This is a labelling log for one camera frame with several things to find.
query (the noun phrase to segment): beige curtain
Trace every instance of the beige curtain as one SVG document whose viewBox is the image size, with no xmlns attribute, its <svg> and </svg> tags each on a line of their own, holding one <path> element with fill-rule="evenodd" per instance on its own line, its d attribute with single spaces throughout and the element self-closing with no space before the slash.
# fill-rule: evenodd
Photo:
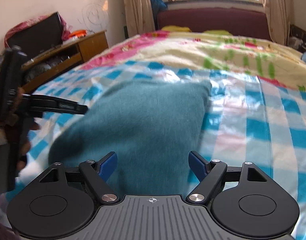
<svg viewBox="0 0 306 240">
<path fill-rule="evenodd" d="M 150 0 L 124 0 L 126 25 L 130 37 L 155 31 Z"/>
<path fill-rule="evenodd" d="M 272 41 L 286 45 L 290 33 L 292 0 L 263 0 Z"/>
</svg>

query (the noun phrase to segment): yellow pillow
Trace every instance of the yellow pillow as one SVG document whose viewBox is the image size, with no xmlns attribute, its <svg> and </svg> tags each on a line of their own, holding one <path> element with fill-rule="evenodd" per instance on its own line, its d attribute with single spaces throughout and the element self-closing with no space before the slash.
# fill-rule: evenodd
<svg viewBox="0 0 306 240">
<path fill-rule="evenodd" d="M 211 31 L 204 31 L 203 33 L 233 36 L 233 34 L 229 33 L 228 31 L 225 31 L 225 30 L 211 30 Z"/>
<path fill-rule="evenodd" d="M 185 33 L 190 33 L 192 32 L 189 27 L 179 27 L 179 26 L 165 26 L 162 28 L 162 31 L 169 31 L 169 32 L 185 32 Z"/>
</svg>

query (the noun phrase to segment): checkered bed sheet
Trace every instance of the checkered bed sheet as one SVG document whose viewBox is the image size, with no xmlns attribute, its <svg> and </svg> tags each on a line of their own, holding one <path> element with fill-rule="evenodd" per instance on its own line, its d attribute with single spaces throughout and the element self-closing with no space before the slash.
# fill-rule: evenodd
<svg viewBox="0 0 306 240">
<path fill-rule="evenodd" d="M 175 69 L 155 62 L 130 61 L 116 67 L 71 70 L 41 86 L 36 94 L 78 101 L 92 106 L 101 93 L 123 80 L 148 78 L 212 83 L 211 108 L 205 114 L 197 150 L 207 160 L 220 159 L 229 166 L 254 162 L 298 202 L 299 222 L 293 232 L 306 240 L 306 93 L 276 87 L 243 74 L 217 70 Z M 0 220 L 6 202 L 41 173 L 47 165 L 51 143 L 81 116 L 46 113 L 31 131 L 29 164 L 21 172 L 16 190 L 0 200 Z M 191 174 L 192 190 L 197 178 Z"/>
</svg>

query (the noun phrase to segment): gray ribbed plate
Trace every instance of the gray ribbed plate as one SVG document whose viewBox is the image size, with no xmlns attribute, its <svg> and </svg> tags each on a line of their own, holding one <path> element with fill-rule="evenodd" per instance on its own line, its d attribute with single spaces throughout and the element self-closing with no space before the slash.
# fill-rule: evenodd
<svg viewBox="0 0 306 240">
<path fill-rule="evenodd" d="M 62 240 L 241 240 L 226 232 L 201 206 L 180 196 L 126 196 L 112 206 L 103 206 L 81 231 Z M 283 236 L 280 240 L 291 240 Z"/>
</svg>

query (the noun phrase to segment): wooden desk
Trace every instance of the wooden desk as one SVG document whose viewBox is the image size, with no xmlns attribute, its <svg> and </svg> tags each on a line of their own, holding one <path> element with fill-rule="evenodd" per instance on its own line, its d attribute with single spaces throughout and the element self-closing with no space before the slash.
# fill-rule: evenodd
<svg viewBox="0 0 306 240">
<path fill-rule="evenodd" d="M 105 49 L 108 48 L 106 41 L 105 31 L 95 33 L 92 35 L 87 35 L 78 40 L 72 41 L 70 43 L 60 45 L 54 49 L 50 49 L 43 54 L 37 56 L 33 60 L 29 60 L 22 65 L 23 73 L 27 73 L 32 67 L 39 63 L 45 62 L 46 60 L 59 56 L 65 52 L 69 55 L 69 58 L 59 63 L 55 67 L 49 69 L 43 74 L 35 77 L 30 82 L 23 84 L 23 89 L 26 93 L 31 93 L 35 91 L 42 84 L 51 81 L 59 74 L 65 73 L 74 65 L 80 63 L 83 64 L 89 61 L 92 57 L 100 54 Z"/>
</svg>

